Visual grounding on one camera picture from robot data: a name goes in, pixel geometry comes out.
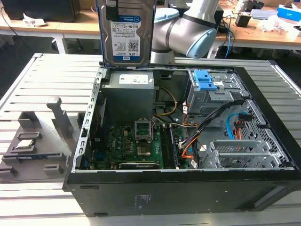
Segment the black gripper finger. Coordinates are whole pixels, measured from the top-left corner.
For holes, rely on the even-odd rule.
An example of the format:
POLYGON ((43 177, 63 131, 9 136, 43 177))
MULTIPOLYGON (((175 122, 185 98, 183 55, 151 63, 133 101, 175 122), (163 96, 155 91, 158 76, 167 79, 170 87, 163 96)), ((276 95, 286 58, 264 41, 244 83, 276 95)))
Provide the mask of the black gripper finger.
POLYGON ((118 0, 106 0, 106 19, 118 20, 118 0))

